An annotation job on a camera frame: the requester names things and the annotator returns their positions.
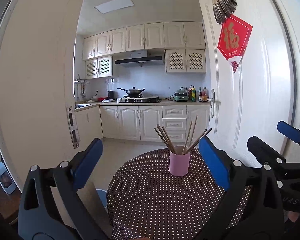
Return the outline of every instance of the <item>green bottle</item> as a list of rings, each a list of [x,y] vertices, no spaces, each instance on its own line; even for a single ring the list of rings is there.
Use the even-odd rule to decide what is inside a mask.
[[[194,89],[194,86],[192,87],[191,93],[192,93],[191,101],[195,102],[196,100],[195,100],[195,89]]]

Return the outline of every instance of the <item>drawer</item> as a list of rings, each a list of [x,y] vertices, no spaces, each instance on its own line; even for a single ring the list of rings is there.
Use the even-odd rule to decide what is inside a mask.
[[[167,134],[172,142],[184,143],[186,141],[186,131],[167,131]]]
[[[187,118],[187,106],[162,106],[163,118]]]
[[[185,118],[163,118],[162,126],[167,131],[185,131],[187,119]]]

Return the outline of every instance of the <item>kitchen sink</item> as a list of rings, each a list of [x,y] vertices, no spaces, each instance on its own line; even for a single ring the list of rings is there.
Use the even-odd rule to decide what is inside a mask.
[[[90,104],[75,104],[74,105],[74,109],[80,108],[80,107],[84,107],[84,106],[90,106]]]

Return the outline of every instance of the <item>pink cup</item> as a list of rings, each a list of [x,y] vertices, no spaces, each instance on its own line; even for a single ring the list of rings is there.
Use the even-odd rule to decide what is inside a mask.
[[[182,153],[182,150],[183,150],[182,145],[175,146],[174,148],[178,154]],[[188,173],[190,152],[188,152],[185,155],[177,155],[170,151],[169,171],[173,176],[180,177],[180,176],[184,176]]]

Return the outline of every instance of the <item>red fu sign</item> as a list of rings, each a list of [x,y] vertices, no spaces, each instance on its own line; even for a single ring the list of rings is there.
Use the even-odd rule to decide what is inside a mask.
[[[238,17],[231,15],[222,24],[218,49],[235,72],[248,45],[252,26]]]

